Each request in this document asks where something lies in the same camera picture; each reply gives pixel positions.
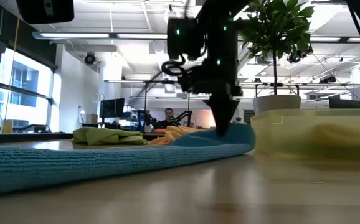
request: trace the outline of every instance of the blue towel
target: blue towel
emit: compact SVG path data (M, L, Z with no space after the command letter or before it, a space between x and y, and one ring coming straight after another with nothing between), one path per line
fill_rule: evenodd
M252 128L233 125L224 137L201 131L170 146L73 151L0 146L0 194L238 156L254 145Z

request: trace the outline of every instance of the person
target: person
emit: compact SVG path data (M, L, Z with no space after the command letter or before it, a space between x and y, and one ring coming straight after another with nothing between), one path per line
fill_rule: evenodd
M173 109L166 108L165 109L165 120L158 121L156 128L167 128L168 126L179 126L180 122L173 117Z

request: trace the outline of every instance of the wooden table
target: wooden table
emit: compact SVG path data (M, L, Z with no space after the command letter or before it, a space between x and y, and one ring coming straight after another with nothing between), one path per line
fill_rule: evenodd
M360 169L336 167L244 155L2 195L0 224L360 223Z
M34 141L20 143L4 143L0 146L17 146L34 149L51 149L51 150L74 150L74 149L106 149L113 147L132 147L130 145L106 145L106 146L88 146L86 144L72 144L69 139L52 140L52 141Z

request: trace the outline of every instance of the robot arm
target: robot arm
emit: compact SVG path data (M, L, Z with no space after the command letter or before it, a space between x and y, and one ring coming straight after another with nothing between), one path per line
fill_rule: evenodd
M195 19L185 17L170 19L168 22L170 59L177 60L182 54L187 54L189 60L196 60L201 56L200 49L204 45L207 48L207 58L201 66L189 70L183 69L180 74L175 75L178 76L183 91L211 94L206 103L211 107L219 135L227 131L239 103L232 97L242 95L237 83L238 30L232 18L250 1L207 0ZM360 18L360 0L346 2L356 21L353 11ZM171 74L166 67L162 71Z

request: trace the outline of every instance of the green cloth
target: green cloth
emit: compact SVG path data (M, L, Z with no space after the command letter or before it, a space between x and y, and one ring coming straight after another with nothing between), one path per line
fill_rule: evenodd
M74 144L99 146L104 144L146 145L147 140L139 131L112 130L108 128L84 127L73 131Z

